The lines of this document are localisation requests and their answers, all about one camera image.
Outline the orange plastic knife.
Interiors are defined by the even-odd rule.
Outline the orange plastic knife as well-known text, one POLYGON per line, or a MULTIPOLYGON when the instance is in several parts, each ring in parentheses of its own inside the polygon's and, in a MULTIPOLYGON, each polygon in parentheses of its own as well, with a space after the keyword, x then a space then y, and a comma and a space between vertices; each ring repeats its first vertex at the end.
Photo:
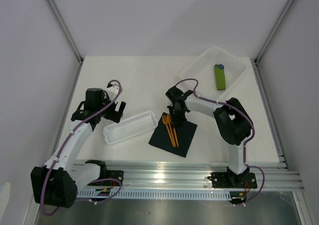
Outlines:
POLYGON ((179 143, 178 143, 178 139, 177 139, 177 134, 176 134, 176 131, 175 131, 175 128, 173 127, 172 123, 171 123, 171 117, 170 117, 170 114, 167 114, 166 115, 166 118, 168 120, 168 126, 170 128, 170 132, 172 134, 172 137, 174 139, 174 143, 175 143, 175 147, 179 147, 179 143))

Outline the orange plastic fork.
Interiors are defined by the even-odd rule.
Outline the orange plastic fork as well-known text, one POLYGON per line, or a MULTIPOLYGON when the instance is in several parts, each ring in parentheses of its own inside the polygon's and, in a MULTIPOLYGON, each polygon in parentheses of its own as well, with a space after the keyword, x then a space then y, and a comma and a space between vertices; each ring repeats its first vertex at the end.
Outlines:
POLYGON ((166 126, 166 129, 167 129, 169 138, 170 138, 170 140, 171 140, 172 146, 175 147, 174 139, 173 139, 172 134, 171 134, 171 132, 170 132, 170 128, 169 128, 169 126, 168 126, 168 120, 167 120, 167 118, 166 118, 166 115, 163 115, 161 118, 162 118, 163 124, 166 126))

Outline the white narrow cutlery tray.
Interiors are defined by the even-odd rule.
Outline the white narrow cutlery tray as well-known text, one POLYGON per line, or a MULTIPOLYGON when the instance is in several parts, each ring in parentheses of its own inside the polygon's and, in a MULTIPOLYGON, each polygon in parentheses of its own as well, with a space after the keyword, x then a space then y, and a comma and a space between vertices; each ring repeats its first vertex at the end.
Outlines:
POLYGON ((103 128, 104 140, 113 145, 127 139, 131 139, 157 127, 158 121, 152 111, 146 111, 119 123, 112 123, 103 128))

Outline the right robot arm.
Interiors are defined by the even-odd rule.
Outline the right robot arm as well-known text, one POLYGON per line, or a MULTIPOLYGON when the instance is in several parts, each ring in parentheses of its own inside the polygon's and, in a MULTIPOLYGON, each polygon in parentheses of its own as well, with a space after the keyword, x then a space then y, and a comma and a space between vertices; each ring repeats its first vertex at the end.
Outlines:
POLYGON ((255 131, 240 102, 236 98, 225 102, 207 99, 191 90, 183 92, 176 86, 168 89, 165 95, 171 102, 168 109, 174 125, 186 122, 185 114, 189 112, 198 112, 215 119, 220 136, 228 144, 228 183, 233 187, 243 184, 250 172, 246 164, 246 144, 255 131))

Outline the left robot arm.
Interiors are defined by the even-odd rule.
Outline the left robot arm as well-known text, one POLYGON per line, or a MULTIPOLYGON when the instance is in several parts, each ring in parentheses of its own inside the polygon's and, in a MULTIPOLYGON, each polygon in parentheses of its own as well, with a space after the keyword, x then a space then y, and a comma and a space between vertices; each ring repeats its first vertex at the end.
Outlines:
POLYGON ((102 118, 119 123, 126 103, 116 100, 123 91, 120 82, 112 80, 106 89, 88 88, 85 99, 80 102, 71 116, 69 132, 43 166, 35 166, 30 174, 34 200, 40 205, 41 212, 47 205, 55 209, 71 207, 77 193, 90 184, 103 185, 110 182, 122 186, 118 178, 108 176, 107 165, 103 161, 88 160, 82 169, 72 172, 72 166, 86 140, 94 132, 102 118))

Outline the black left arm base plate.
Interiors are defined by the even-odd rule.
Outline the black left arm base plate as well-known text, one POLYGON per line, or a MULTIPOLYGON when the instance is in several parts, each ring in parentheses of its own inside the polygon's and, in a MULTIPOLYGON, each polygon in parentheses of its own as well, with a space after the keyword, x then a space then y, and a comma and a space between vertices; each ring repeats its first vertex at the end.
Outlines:
MULTIPOLYGON (((119 180, 121 183, 123 183, 124 180, 124 171, 123 170, 108 170, 106 175, 103 175, 101 179, 105 178, 113 178, 119 180)), ((115 187, 118 186, 119 183, 116 181, 102 181, 99 182, 100 186, 106 186, 106 187, 115 187)))

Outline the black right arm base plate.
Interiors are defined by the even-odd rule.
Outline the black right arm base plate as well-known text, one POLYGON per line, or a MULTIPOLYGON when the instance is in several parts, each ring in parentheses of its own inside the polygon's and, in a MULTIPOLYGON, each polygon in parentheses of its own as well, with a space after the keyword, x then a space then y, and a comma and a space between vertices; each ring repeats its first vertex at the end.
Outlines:
POLYGON ((212 172, 207 177, 212 183, 213 188, 226 188, 226 189, 244 189, 251 188, 257 189, 257 180, 254 173, 248 173, 243 178, 228 178, 227 172, 212 172))

